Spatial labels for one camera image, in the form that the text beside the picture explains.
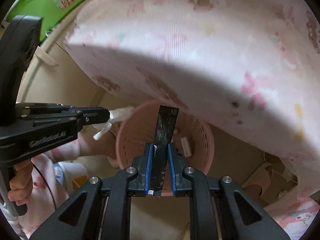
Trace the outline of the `person left hand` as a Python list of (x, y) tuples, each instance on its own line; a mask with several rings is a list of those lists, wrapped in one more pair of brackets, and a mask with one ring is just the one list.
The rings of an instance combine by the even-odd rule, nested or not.
[(14, 166), (15, 176), (10, 181), (10, 191), (8, 198), (17, 206), (27, 204), (33, 190), (33, 163), (30, 159)]

